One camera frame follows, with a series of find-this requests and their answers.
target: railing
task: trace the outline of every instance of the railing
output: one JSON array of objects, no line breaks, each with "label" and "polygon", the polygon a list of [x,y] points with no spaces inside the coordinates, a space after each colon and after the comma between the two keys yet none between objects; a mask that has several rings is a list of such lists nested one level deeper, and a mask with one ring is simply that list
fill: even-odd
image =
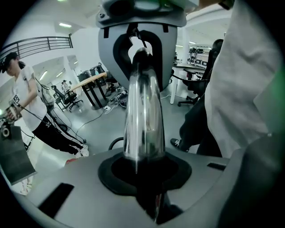
[{"label": "railing", "polygon": [[10,52],[17,52],[19,58],[24,58],[40,52],[73,48],[70,37],[34,37],[11,43],[1,49],[0,61]]}]

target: white sneaker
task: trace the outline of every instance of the white sneaker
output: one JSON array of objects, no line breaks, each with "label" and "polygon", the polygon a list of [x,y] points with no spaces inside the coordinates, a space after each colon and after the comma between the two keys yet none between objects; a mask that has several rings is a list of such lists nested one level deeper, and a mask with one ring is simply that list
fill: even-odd
[{"label": "white sneaker", "polygon": [[77,152],[77,154],[75,155],[75,157],[78,159],[78,158],[81,158],[82,157],[82,154],[80,152]]},{"label": "white sneaker", "polygon": [[83,148],[80,150],[80,153],[82,154],[83,157],[88,157],[89,156],[88,146],[83,145]]}]

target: black office chair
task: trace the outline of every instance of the black office chair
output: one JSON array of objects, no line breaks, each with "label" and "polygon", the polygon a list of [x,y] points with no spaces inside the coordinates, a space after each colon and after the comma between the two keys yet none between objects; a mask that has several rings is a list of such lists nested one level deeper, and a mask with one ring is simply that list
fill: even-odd
[{"label": "black office chair", "polygon": [[[222,39],[218,39],[213,43],[213,48],[209,51],[209,58],[206,70],[202,77],[198,76],[200,80],[182,80],[183,83],[187,85],[188,90],[193,91],[193,93],[197,94],[198,96],[196,98],[191,98],[187,96],[186,101],[178,102],[179,107],[181,106],[181,104],[195,104],[198,101],[198,99],[205,93],[207,85],[211,78],[214,63],[221,51],[223,41],[224,40]],[[184,69],[184,71],[187,72],[188,78],[192,78],[193,74],[195,74],[195,72],[188,69]]]},{"label": "black office chair", "polygon": [[51,86],[52,89],[55,91],[55,93],[62,99],[63,103],[66,106],[66,108],[71,104],[71,106],[69,107],[69,111],[71,112],[71,109],[73,106],[77,105],[77,107],[79,107],[78,102],[83,102],[83,100],[79,100],[79,101],[75,101],[76,99],[76,93],[70,94],[70,92],[67,93],[67,97],[65,97],[65,95],[63,95],[55,85]]}]

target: ceiling light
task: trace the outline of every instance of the ceiling light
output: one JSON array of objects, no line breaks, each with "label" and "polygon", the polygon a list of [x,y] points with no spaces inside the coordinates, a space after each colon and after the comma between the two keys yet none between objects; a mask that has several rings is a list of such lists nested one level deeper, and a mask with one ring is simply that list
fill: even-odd
[{"label": "ceiling light", "polygon": [[43,73],[43,75],[41,76],[40,80],[43,79],[43,77],[46,75],[46,73],[47,73],[47,71],[45,71],[45,72]]},{"label": "ceiling light", "polygon": [[61,74],[62,74],[62,72],[60,72],[56,77],[59,77],[59,76],[61,76]]},{"label": "ceiling light", "polygon": [[69,25],[69,24],[64,24],[64,23],[59,23],[59,25],[62,26],[62,27],[66,27],[66,28],[70,28],[70,27],[71,27],[71,25]]}]

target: black cap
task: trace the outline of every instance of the black cap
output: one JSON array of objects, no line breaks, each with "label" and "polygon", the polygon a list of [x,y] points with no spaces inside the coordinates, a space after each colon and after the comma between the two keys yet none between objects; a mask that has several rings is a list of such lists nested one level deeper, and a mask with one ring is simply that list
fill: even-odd
[{"label": "black cap", "polygon": [[16,59],[17,57],[18,57],[18,54],[16,52],[10,52],[6,56],[5,60],[0,63],[0,71],[2,70],[2,73],[4,73],[9,67],[10,61],[12,59]]}]

